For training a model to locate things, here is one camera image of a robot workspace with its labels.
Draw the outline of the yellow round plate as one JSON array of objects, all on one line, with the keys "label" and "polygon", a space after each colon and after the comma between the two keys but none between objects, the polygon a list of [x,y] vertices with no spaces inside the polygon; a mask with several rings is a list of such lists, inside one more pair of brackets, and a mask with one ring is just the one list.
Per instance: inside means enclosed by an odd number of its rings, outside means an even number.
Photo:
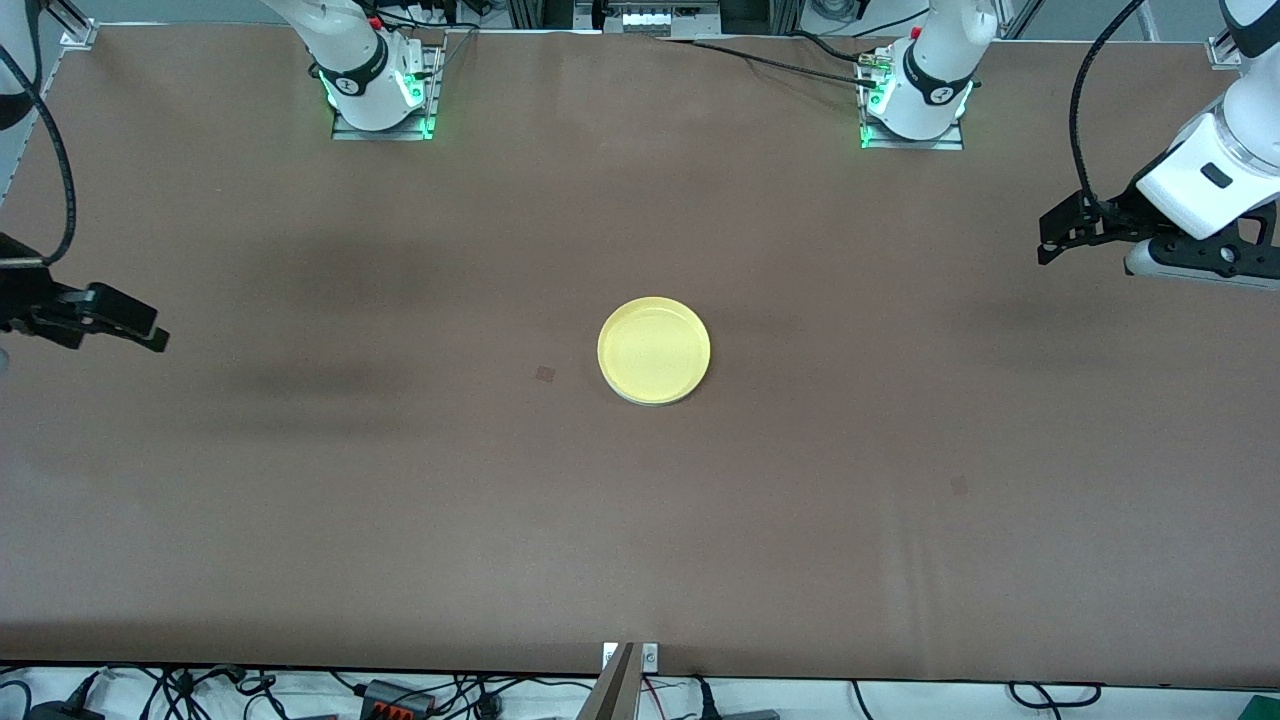
[{"label": "yellow round plate", "polygon": [[689,306],[641,297],[617,307],[596,340],[603,379],[631,393],[671,395],[703,382],[710,369],[710,334]]}]

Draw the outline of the pale green round plate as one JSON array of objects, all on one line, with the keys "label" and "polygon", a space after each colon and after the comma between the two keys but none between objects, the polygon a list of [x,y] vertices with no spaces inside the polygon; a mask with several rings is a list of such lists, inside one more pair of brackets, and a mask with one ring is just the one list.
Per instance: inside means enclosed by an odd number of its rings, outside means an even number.
[{"label": "pale green round plate", "polygon": [[700,389],[700,386],[701,386],[701,382],[699,382],[699,383],[695,383],[692,386],[689,386],[689,387],[684,388],[682,392],[680,392],[680,393],[671,393],[671,395],[655,395],[655,393],[645,393],[645,392],[641,392],[641,393],[637,395],[637,393],[631,393],[628,391],[625,391],[623,388],[621,388],[620,386],[617,386],[609,378],[605,378],[605,383],[609,387],[609,389],[616,396],[618,396],[620,398],[622,398],[626,402],[630,402],[632,405],[643,406],[643,407],[664,407],[664,406],[680,404],[680,402],[682,402],[682,401],[685,401],[687,398],[691,398]]}]

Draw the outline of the black red power strip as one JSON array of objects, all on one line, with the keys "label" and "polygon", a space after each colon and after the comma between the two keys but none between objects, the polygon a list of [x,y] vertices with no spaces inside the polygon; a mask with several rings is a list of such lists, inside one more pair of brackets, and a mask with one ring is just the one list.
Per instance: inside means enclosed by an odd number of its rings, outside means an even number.
[{"label": "black red power strip", "polygon": [[413,691],[390,682],[372,680],[356,685],[361,698],[360,720],[429,720],[436,698],[429,691]]}]

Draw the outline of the grey white control box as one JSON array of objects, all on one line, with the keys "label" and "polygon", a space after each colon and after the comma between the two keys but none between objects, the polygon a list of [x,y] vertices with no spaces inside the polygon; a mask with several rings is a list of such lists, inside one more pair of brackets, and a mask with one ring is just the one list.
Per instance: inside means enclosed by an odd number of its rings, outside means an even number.
[{"label": "grey white control box", "polygon": [[694,40],[721,35],[718,0],[573,0],[571,29]]}]

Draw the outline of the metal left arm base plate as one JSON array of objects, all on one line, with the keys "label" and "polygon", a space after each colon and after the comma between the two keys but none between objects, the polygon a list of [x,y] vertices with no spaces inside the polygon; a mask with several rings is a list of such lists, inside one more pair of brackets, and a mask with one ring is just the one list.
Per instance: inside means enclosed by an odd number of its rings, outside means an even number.
[{"label": "metal left arm base plate", "polygon": [[943,106],[928,106],[934,117],[940,110],[950,108],[950,124],[945,132],[929,138],[914,138],[900,135],[884,122],[887,108],[901,108],[893,101],[893,94],[901,85],[895,79],[891,46],[876,47],[859,56],[856,78],[869,79],[870,88],[858,90],[860,143],[863,149],[904,149],[918,151],[961,151],[964,150],[961,119],[966,110],[968,96],[974,90],[968,82],[957,95],[957,100]]}]

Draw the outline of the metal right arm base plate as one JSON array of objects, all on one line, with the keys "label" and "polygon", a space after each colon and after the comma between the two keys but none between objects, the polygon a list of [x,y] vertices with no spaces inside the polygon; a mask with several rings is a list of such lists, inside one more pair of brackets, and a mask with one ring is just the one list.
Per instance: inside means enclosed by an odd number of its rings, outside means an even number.
[{"label": "metal right arm base plate", "polygon": [[381,104],[378,109],[358,108],[355,114],[333,92],[326,92],[332,109],[334,140],[429,141],[435,135],[443,87],[445,47],[410,47],[371,87]]}]

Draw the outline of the aluminium profile post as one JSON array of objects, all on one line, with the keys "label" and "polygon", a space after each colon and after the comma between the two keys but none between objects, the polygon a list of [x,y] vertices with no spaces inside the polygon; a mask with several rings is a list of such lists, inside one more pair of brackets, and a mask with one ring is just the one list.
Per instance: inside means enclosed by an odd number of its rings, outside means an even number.
[{"label": "aluminium profile post", "polygon": [[602,670],[575,720],[636,720],[644,679],[641,643],[625,642]]}]

